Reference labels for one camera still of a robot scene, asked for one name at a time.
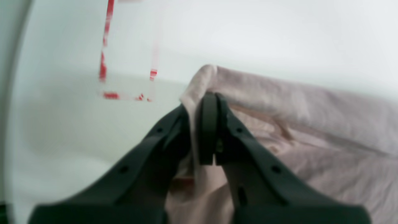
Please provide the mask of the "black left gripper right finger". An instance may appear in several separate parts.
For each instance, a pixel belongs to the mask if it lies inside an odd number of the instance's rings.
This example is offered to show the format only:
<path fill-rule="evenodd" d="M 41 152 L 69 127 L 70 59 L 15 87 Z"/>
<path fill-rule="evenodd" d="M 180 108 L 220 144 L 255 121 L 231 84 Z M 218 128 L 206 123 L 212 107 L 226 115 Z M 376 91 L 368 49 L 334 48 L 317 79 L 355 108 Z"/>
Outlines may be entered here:
<path fill-rule="evenodd" d="M 233 115 L 219 93 L 200 102 L 198 157 L 221 166 L 233 224 L 370 224 L 363 206 L 332 200 L 301 181 Z"/>

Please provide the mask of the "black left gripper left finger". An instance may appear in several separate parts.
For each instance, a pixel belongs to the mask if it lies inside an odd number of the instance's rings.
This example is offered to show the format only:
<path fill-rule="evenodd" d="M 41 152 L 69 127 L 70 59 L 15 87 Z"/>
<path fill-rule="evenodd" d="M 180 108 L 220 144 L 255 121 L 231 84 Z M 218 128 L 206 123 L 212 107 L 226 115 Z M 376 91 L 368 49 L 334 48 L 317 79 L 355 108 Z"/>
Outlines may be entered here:
<path fill-rule="evenodd" d="M 165 198 L 190 149 L 189 119 L 180 105 L 89 187 L 38 205 L 30 224 L 167 224 Z"/>

